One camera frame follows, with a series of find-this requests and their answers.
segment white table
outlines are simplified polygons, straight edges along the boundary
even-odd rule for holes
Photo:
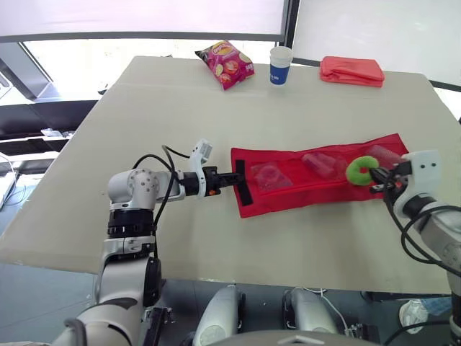
[[[301,150],[400,133],[410,151],[435,148],[439,198],[460,203],[461,126],[419,74],[386,73],[382,89],[329,84],[293,66],[269,83],[268,66],[223,92],[202,61],[137,57],[86,117],[0,241],[0,260],[97,272],[109,215],[109,178],[161,144]],[[176,159],[186,169],[185,160]],[[154,161],[152,169],[163,169]],[[165,278],[445,293],[443,270],[408,258],[379,200],[312,205],[240,219],[231,188],[169,203],[158,231]]]

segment blue and white cup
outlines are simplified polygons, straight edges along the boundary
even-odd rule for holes
[[[282,85],[287,81],[292,60],[293,51],[288,47],[280,46],[271,49],[270,79],[273,84]]]

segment white panel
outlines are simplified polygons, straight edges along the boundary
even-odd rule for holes
[[[69,32],[280,35],[284,0],[1,0],[0,37]]]
[[[295,57],[373,58],[461,85],[460,0],[302,0]]]

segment red towel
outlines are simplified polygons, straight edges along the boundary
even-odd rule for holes
[[[368,186],[352,185],[345,176],[347,165],[355,158],[366,155],[376,145],[398,155],[408,153],[398,134],[366,143],[324,146],[304,151],[232,148],[232,170],[245,174],[246,178],[246,184],[234,187],[240,216],[248,218],[311,204],[382,198],[380,194],[371,194]],[[306,164],[303,161],[312,156],[313,162]],[[315,158],[327,165],[320,163],[321,168],[318,169]]]
[[[382,87],[384,73],[375,60],[326,56],[320,64],[322,81]]]

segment green donut toy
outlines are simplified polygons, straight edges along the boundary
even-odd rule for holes
[[[361,168],[378,168],[380,163],[373,156],[361,156],[356,158],[346,169],[346,178],[353,185],[367,186],[372,182],[372,176],[367,170],[361,173]]]

